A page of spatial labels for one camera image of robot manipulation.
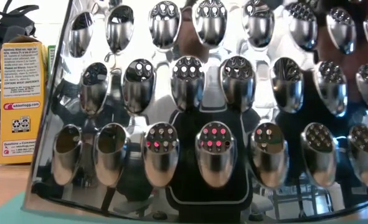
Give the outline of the steel box grater teal base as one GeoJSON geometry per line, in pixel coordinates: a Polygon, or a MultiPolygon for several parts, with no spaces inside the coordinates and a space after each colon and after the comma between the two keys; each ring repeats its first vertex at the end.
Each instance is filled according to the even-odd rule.
{"type": "Polygon", "coordinates": [[[6,224],[368,224],[368,0],[46,0],[6,224]]]}

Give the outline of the green cereal box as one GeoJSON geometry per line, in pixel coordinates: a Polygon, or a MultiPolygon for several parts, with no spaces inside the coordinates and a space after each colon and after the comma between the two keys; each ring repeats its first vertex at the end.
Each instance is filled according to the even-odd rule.
{"type": "Polygon", "coordinates": [[[48,74],[51,75],[55,58],[55,45],[49,45],[47,52],[48,52],[48,74]]]}

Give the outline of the yellow Corn Pops cereal box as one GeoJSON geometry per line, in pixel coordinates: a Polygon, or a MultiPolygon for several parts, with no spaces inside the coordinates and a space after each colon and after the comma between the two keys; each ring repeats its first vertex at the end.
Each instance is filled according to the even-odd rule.
{"type": "Polygon", "coordinates": [[[25,35],[2,45],[0,164],[32,161],[45,99],[47,47],[25,35]]]}

